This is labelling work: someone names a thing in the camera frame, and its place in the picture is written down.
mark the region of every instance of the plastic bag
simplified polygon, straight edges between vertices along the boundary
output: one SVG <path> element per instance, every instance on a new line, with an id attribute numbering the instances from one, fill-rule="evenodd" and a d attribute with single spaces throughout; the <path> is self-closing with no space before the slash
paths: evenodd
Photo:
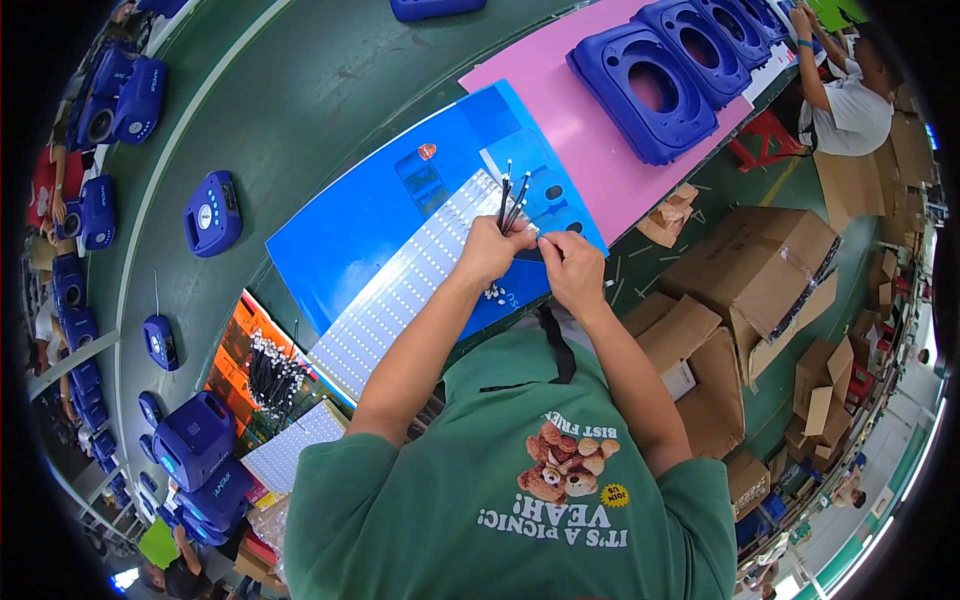
<path id="1" fill-rule="evenodd" d="M 283 535 L 287 529 L 287 513 L 290 510 L 290 494 L 286 494 L 276 503 L 263 510 L 253 510 L 247 513 L 253 532 L 258 538 L 270 546 L 276 554 L 274 574 L 284 584 L 287 583 L 283 573 Z"/>

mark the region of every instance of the white shirt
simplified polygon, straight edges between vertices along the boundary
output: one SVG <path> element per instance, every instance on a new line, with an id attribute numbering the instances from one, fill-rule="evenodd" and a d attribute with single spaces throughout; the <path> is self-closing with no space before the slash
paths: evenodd
<path id="1" fill-rule="evenodd" d="M 847 59 L 845 66 L 850 75 L 824 84 L 830 112 L 812 107 L 804 100 L 800 109 L 800 131 L 806 129 L 812 119 L 817 132 L 817 150 L 829 155 L 864 156 L 886 141 L 894 107 L 864 86 L 860 65 Z M 812 144 L 809 133 L 801 133 L 799 140 L 806 146 Z"/>
<path id="2" fill-rule="evenodd" d="M 36 314 L 36 338 L 47 342 L 47 360 L 51 366 L 60 360 L 60 344 L 63 341 L 60 334 L 54 331 L 54 312 L 54 297 L 51 296 Z"/>

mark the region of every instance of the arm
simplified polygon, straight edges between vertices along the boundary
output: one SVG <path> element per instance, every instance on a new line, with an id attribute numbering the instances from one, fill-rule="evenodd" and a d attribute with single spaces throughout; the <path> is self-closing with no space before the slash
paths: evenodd
<path id="1" fill-rule="evenodd" d="M 180 549 L 186 567 L 194 575 L 200 575 L 204 568 L 200 564 L 200 559 L 197 558 L 197 553 L 190 547 L 190 542 L 186 540 L 186 530 L 183 529 L 182 525 L 174 527 L 174 541 L 177 543 L 177 548 Z"/>
<path id="2" fill-rule="evenodd" d="M 797 30 L 797 40 L 813 43 L 813 34 L 810 29 L 810 19 L 806 12 L 799 7 L 790 10 L 790 22 Z M 820 81 L 820 73 L 817 71 L 817 62 L 813 56 L 813 48 L 797 44 L 797 54 L 800 57 L 800 83 L 804 88 L 804 99 L 812 107 L 831 112 L 830 102 L 827 98 L 827 91 L 824 89 L 824 83 Z"/>
<path id="3" fill-rule="evenodd" d="M 63 146 L 54 146 L 50 149 L 50 162 L 57 165 L 57 178 L 54 186 L 54 201 L 51 209 L 54 221 L 63 223 L 66 217 L 66 205 L 63 203 L 63 178 L 66 175 L 66 148 Z"/>
<path id="4" fill-rule="evenodd" d="M 372 433 L 397 448 L 403 445 L 477 299 L 507 272 L 517 252 L 533 246 L 534 232 L 521 231 L 526 225 L 515 223 L 504 237 L 496 217 L 473 221 L 457 266 L 371 373 L 345 436 Z"/>
<path id="5" fill-rule="evenodd" d="M 657 478 L 692 458 L 684 422 L 660 375 L 604 300 L 603 254 L 567 231 L 545 234 L 540 253 L 554 295 L 593 342 L 613 404 L 650 472 Z"/>
<path id="6" fill-rule="evenodd" d="M 820 43 L 823 44 L 824 50 L 827 51 L 827 58 L 829 61 L 837 65 L 841 71 L 850 75 L 850 72 L 847 71 L 847 59 L 849 58 L 847 52 L 837 45 L 837 43 L 833 41 L 833 38 L 830 36 L 830 34 L 824 30 L 824 28 L 820 25 L 820 20 L 817 18 L 817 13 L 814 12 L 809 5 L 807 5 L 805 2 L 798 2 L 797 6 L 804 11 L 804 14 L 806 14 L 807 21 L 810 24 L 813 34 L 816 35 L 817 39 L 820 40 Z M 847 39 L 843 37 L 842 33 L 840 34 L 840 37 L 842 37 L 846 43 Z"/>

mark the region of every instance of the yellow floor line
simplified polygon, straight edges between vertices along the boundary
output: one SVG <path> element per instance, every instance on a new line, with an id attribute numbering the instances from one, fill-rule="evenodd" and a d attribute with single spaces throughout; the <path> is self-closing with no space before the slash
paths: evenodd
<path id="1" fill-rule="evenodd" d="M 797 165 L 800 164 L 800 161 L 803 160 L 803 156 L 794 156 L 790 158 L 790 164 L 786 166 L 786 169 L 783 173 L 780 173 L 780 176 L 777 178 L 777 181 L 774 182 L 773 187 L 770 188 L 770 191 L 767 192 L 767 195 L 763 197 L 763 200 L 760 201 L 761 206 L 769 206 L 770 203 L 774 200 L 774 197 L 777 196 L 780 192 L 780 188 L 783 187 L 783 183 L 786 181 L 786 178 L 790 177 L 790 174 L 793 173 L 793 170 L 797 168 Z"/>

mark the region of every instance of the pink mat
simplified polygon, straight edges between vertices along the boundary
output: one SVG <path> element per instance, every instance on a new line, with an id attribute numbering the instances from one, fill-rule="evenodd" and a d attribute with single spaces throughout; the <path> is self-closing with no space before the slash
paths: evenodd
<path id="1" fill-rule="evenodd" d="M 641 162 L 607 113 L 566 66 L 580 40 L 623 25 L 653 0 L 604 0 L 537 30 L 467 73 L 467 91 L 506 79 L 553 146 L 607 244 L 666 196 L 750 114 L 740 96 L 717 113 L 717 131 L 654 167 Z"/>

